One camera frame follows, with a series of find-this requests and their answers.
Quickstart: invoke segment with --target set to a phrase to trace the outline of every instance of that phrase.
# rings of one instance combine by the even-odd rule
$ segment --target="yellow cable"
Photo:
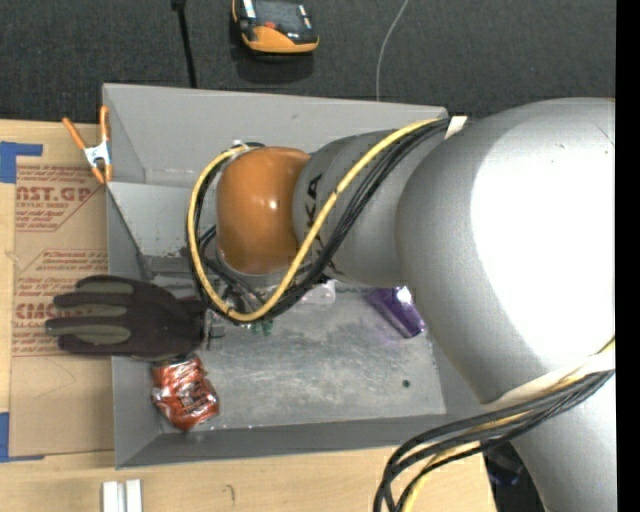
[[[449,448],[448,450],[444,450],[439,454],[434,455],[429,460],[429,462],[425,464],[423,471],[435,465],[436,463],[440,462],[441,460],[447,459],[457,453],[461,453],[467,450],[477,448],[478,446],[480,446],[480,443],[478,441],[472,441],[470,443],[463,444],[461,446],[456,446],[454,448]],[[411,510],[413,509],[416,503],[416,500],[418,499],[418,494],[420,494],[420,491],[422,491],[424,484],[427,483],[427,480],[429,479],[430,474],[431,473],[425,473],[420,477],[420,480],[416,482],[413,489],[411,489],[411,491],[409,492],[409,496],[407,496],[407,501],[404,502],[404,506],[402,507],[402,512],[411,512]]]
[[[611,340],[609,340],[609,342],[607,342],[604,347],[602,347],[598,352],[596,352],[595,355],[598,354],[603,354],[605,352],[608,352],[610,350],[615,350],[616,347],[616,337],[615,335],[611,338]],[[585,375],[587,373],[585,373],[585,367],[586,364],[583,366],[580,366],[579,368],[577,368],[573,373],[561,378],[560,380],[558,380],[555,384],[549,386],[544,393],[538,393],[535,394],[533,396],[530,396],[528,399],[532,399],[532,398],[537,398],[539,396],[542,396],[544,394],[553,392],[553,391],[557,391],[573,382],[575,382],[577,379],[579,378],[584,378]],[[507,418],[502,418],[500,420],[497,421],[492,421],[492,422],[488,422],[485,423],[484,425],[478,425],[477,427],[474,427],[472,429],[469,429],[466,433],[472,433],[472,432],[477,432],[480,430],[486,430],[487,428],[490,427],[494,427],[494,426],[498,426],[501,424],[506,424],[506,423],[510,423],[515,421],[516,419],[522,417],[524,414],[527,414],[526,412],[523,413],[518,413],[518,414],[514,414],[513,416],[509,416]],[[469,449],[469,448],[473,448],[475,446],[477,446],[478,443],[477,442],[473,442],[473,443],[468,443],[462,446],[458,446],[455,448],[449,448],[448,450],[444,450],[442,452],[440,452],[439,454],[436,454],[433,456],[433,458],[431,458],[431,460],[429,460],[429,462],[427,462],[427,464],[424,466],[423,469],[428,469],[429,467],[433,466],[434,464],[436,464],[437,462],[447,459],[449,458],[451,455],[455,455],[456,453],[460,452],[460,451],[464,451],[463,448],[465,449]],[[402,507],[402,512],[411,512],[411,510],[413,509],[413,506],[416,502],[416,499],[418,497],[418,494],[420,494],[420,491],[422,490],[422,488],[424,487],[428,477],[429,477],[430,473],[425,473],[420,480],[418,480],[418,482],[416,483],[416,485],[413,487],[413,489],[411,489],[411,492],[409,493],[409,496],[407,497],[407,501],[405,502],[404,506]]]
[[[433,123],[436,120],[437,119],[419,121],[416,123],[412,123],[408,126],[405,126],[404,128],[401,128],[399,130],[396,130],[393,133],[389,134],[384,139],[382,139],[376,145],[374,145],[367,153],[365,153],[365,155],[347,172],[347,174],[345,174],[345,176],[342,178],[342,180],[336,187],[335,191],[329,196],[329,198],[325,202],[324,206],[318,213],[318,216],[316,217],[315,222],[311,226],[309,233],[307,234],[306,238],[302,242],[302,245],[300,246],[300,249],[298,250],[295,258],[291,262],[291,265],[289,266],[287,273],[282,278],[282,281],[280,281],[280,284],[276,288],[275,292],[269,297],[269,299],[259,309],[251,313],[240,313],[234,309],[231,309],[220,298],[220,296],[215,292],[215,290],[211,286],[211,283],[207,279],[206,272],[202,266],[202,261],[200,259],[200,254],[198,254],[198,250],[197,250],[197,243],[196,243],[197,234],[196,234],[195,225],[194,225],[194,214],[195,214],[197,197],[198,197],[200,188],[202,187],[202,184],[207,179],[209,174],[211,174],[213,169],[215,169],[219,164],[221,164],[225,160],[231,158],[232,156],[236,155],[241,151],[244,151],[245,149],[232,148],[218,155],[200,174],[200,177],[198,178],[198,181],[196,182],[193,188],[193,192],[191,193],[189,211],[187,213],[187,237],[189,240],[189,250],[191,253],[191,258],[193,260],[194,270],[196,272],[196,277],[198,281],[202,285],[203,289],[205,290],[205,292],[207,293],[211,301],[213,301],[213,303],[216,304],[216,306],[218,306],[222,311],[226,311],[227,316],[239,322],[253,322],[255,320],[258,320],[260,317],[264,316],[266,313],[268,313],[269,310],[271,310],[271,308],[275,306],[277,301],[280,299],[280,297],[282,297],[284,292],[289,287],[289,284],[295,277],[295,274],[298,271],[298,268],[304,261],[304,258],[306,257],[309,250],[311,249],[313,241],[315,240],[316,235],[322,228],[322,225],[326,220],[327,216],[329,215],[329,212],[336,204],[336,201],[338,200],[340,195],[342,195],[342,193],[351,184],[351,182],[358,175],[358,173],[362,169],[364,169],[382,150],[384,150],[385,148],[393,144],[395,141],[397,141],[398,139],[408,135],[409,133],[423,126]]]

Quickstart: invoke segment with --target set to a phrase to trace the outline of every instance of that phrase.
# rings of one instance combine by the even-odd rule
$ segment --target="black cable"
[[[197,89],[198,79],[196,77],[196,67],[193,62],[193,53],[191,52],[191,40],[189,39],[187,17],[184,14],[186,3],[187,3],[187,0],[171,0],[171,9],[178,13],[178,23],[180,24],[180,35],[182,36],[182,46],[184,47],[184,55],[187,60],[189,84],[191,85],[192,89]]]
[[[529,419],[528,417],[521,418],[519,420],[511,422],[510,424],[502,425],[497,428],[494,427],[491,429],[485,429],[483,431],[475,433],[469,433],[469,429],[477,428],[489,422],[500,421],[505,418],[512,417],[516,414],[529,413],[529,415],[531,415],[539,411],[553,411],[554,407],[557,407],[558,403],[562,403],[562,401],[565,399],[575,400],[576,396],[583,396],[582,399],[584,400],[591,396],[591,394],[595,392],[595,390],[599,388],[602,383],[604,383],[604,381],[609,377],[610,375],[607,375],[605,376],[604,380],[601,381],[600,375],[588,376],[563,389],[550,393],[549,395],[543,396],[541,398],[530,400],[527,403],[505,408],[493,413],[476,416],[468,420],[451,423],[443,427],[432,429],[428,432],[420,434],[419,436],[415,436],[413,439],[407,441],[400,448],[398,448],[396,452],[394,452],[394,454],[390,457],[389,461],[387,462],[387,466],[385,467],[383,481],[380,485],[379,491],[384,491],[385,493],[387,493],[387,495],[390,495],[390,485],[393,479],[413,464],[418,463],[427,457],[442,453],[442,451],[453,448],[460,444],[466,444],[472,441],[483,441],[485,440],[485,438],[490,438],[494,435],[500,435],[505,430],[508,432],[510,430],[513,430],[513,428],[517,428],[514,427],[514,425],[517,426],[523,423],[523,421],[528,422]],[[398,461],[398,459],[402,457],[402,455],[413,450],[420,444],[432,442],[435,439],[442,437],[443,435],[448,433],[458,432],[460,432],[460,434],[457,434],[452,439],[430,445],[427,448],[412,453],[402,461]]]
[[[366,174],[366,176],[352,195],[348,205],[343,212],[343,215],[336,224],[336,229],[327,240],[327,243],[322,248],[318,257],[314,260],[310,267],[299,270],[298,275],[304,274],[304,276],[298,283],[289,287],[289,289],[283,294],[283,296],[276,302],[273,308],[271,308],[270,311],[268,311],[261,317],[261,321],[270,321],[276,316],[281,315],[282,313],[290,309],[293,305],[295,305],[307,291],[309,291],[319,282],[326,279],[326,276],[324,275],[326,266],[329,264],[329,262],[339,249],[341,243],[348,235],[349,230],[355,224],[360,213],[364,210],[365,206],[378,190],[382,182],[393,171],[395,165],[399,161],[401,161],[407,154],[413,151],[413,149],[415,149],[418,144],[437,133],[445,131],[447,126],[448,120],[446,119],[437,120],[433,123],[422,126],[419,129],[395,141],[389,147],[385,148],[378,155],[376,155],[374,160],[369,163],[369,165],[372,166],[371,170]],[[198,231],[199,227],[200,212],[202,204],[204,202],[206,190],[208,189],[210,183],[212,182],[214,176],[218,171],[219,169],[212,171],[212,173],[209,175],[206,182],[203,183],[198,192],[194,214],[196,232]],[[223,281],[225,281],[225,283],[232,290],[234,290],[235,293],[237,293],[241,297],[244,297],[246,302],[249,302],[249,298],[257,297],[259,301],[264,303],[264,301],[262,301],[262,298],[260,297],[260,294],[255,289],[240,280],[237,276],[234,276],[232,272],[224,268],[217,260],[206,258],[204,256],[204,249],[206,249],[206,246],[214,240],[215,236],[216,230],[214,226],[212,228],[209,228],[209,230],[207,230],[207,232],[205,232],[198,239],[199,242],[197,249],[205,265],[214,273],[216,273]],[[214,304],[211,304],[211,301],[209,301],[209,303],[216,311],[219,311],[221,314],[227,316],[226,312],[220,311],[220,309],[215,307]]]
[[[572,409],[592,396],[614,373],[615,372],[611,370],[587,375],[575,383],[541,398],[530,400],[527,403],[505,408],[493,413],[476,416],[474,418],[461,420],[449,425],[444,425],[413,437],[398,448],[389,458],[389,461],[387,461],[382,482],[380,483],[374,498],[374,511],[378,512],[382,510],[381,507],[383,501],[391,511],[402,510],[411,489],[417,484],[420,478],[424,476],[424,474],[452,462],[453,460],[458,460],[475,453],[480,453],[489,448],[499,446],[500,444],[504,444],[511,439],[530,431],[532,428],[543,423],[549,418]],[[524,414],[524,416],[505,425],[476,432],[468,432],[469,429],[477,428],[491,421],[504,420],[516,414]],[[437,442],[427,448],[411,454],[401,461],[399,460],[402,455],[405,455],[409,451],[415,449],[420,444],[432,442],[435,439],[442,438],[448,434],[455,434],[457,432],[460,433],[450,439]],[[453,455],[442,461],[434,463],[428,468],[425,468],[405,488],[398,503],[394,503],[391,495],[391,483],[400,473],[427,457],[437,455],[438,453],[442,453],[444,450],[475,441],[481,443],[479,447],[466,450],[461,454]]]
[[[283,295],[280,301],[266,313],[265,319],[272,319],[286,310],[291,308],[298,300],[320,280],[323,279],[324,269],[331,261],[344,241],[349,230],[355,224],[358,216],[367,205],[371,197],[380,187],[384,179],[392,172],[395,165],[410,153],[419,143],[425,139],[444,131],[448,126],[448,121],[442,119],[435,121],[420,129],[407,134],[402,139],[386,148],[374,159],[374,166],[365,176],[362,183],[358,186],[345,211],[336,224],[336,228],[322,248],[320,254],[307,271],[302,281],[291,287]]]

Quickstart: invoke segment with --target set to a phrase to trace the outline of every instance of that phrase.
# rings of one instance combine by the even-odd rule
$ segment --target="cable bundle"
[[[612,340],[599,354],[612,348],[614,344],[615,340]],[[381,512],[383,505],[390,512],[410,511],[431,471],[449,462],[485,452],[529,432],[546,420],[587,400],[615,374],[614,369],[586,374],[581,370],[582,368],[563,378],[541,396],[429,430],[405,442],[387,461],[374,499],[374,512]],[[405,470],[428,458],[430,460],[420,473],[395,500],[391,492],[393,481]]]
[[[339,249],[340,244],[345,239],[349,230],[369,202],[373,194],[378,190],[384,179],[391,173],[396,164],[410,153],[419,143],[425,139],[442,133],[448,126],[448,120],[436,119],[414,123],[405,128],[392,132],[382,141],[368,151],[345,175],[338,184],[335,191],[329,196],[327,202],[316,217],[311,230],[303,241],[298,254],[289,267],[285,277],[278,285],[275,292],[266,300],[262,299],[260,293],[253,289],[248,283],[228,271],[220,262],[215,259],[206,258],[204,250],[215,238],[215,226],[202,236],[198,237],[200,213],[202,203],[209,185],[214,177],[222,169],[223,164],[237,156],[238,154],[250,150],[252,145],[233,147],[218,157],[216,157],[207,168],[204,169],[198,182],[196,183],[192,195],[187,215],[187,238],[189,244],[189,254],[196,281],[201,289],[202,296],[205,297],[209,305],[220,314],[235,323],[249,323],[255,320],[269,321],[284,313],[313,286],[325,280],[324,269],[331,261],[331,258]],[[335,206],[338,198],[351,185],[354,178],[365,169],[374,159],[369,174],[362,180],[356,189],[344,214],[340,218],[335,231],[332,233],[318,258],[309,268],[304,269],[302,262],[310,250],[314,239],[322,227],[327,215]],[[255,309],[249,312],[241,312],[229,306],[213,290],[209,282],[203,262],[212,272],[222,279],[233,292],[243,299],[244,304],[254,304]]]

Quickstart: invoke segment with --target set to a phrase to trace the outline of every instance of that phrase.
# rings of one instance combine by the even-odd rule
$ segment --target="black mat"
[[[199,85],[376,98],[404,0],[311,0],[310,59],[257,62],[229,34],[230,0],[189,0]],[[615,0],[409,0],[379,67],[382,101],[484,117],[531,101],[615,96]],[[169,0],[0,2],[0,116],[93,122],[105,81],[188,87]]]

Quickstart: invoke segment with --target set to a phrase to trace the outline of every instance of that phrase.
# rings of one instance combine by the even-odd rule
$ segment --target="white plastic piece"
[[[333,304],[335,300],[336,283],[334,279],[330,279],[305,293],[300,299],[300,304]]]
[[[445,133],[444,138],[448,139],[452,135],[455,135],[460,130],[462,130],[464,124],[467,122],[468,116],[454,116],[449,121],[449,128],[447,128],[447,133]]]
[[[142,482],[104,482],[102,512],[142,512]]]

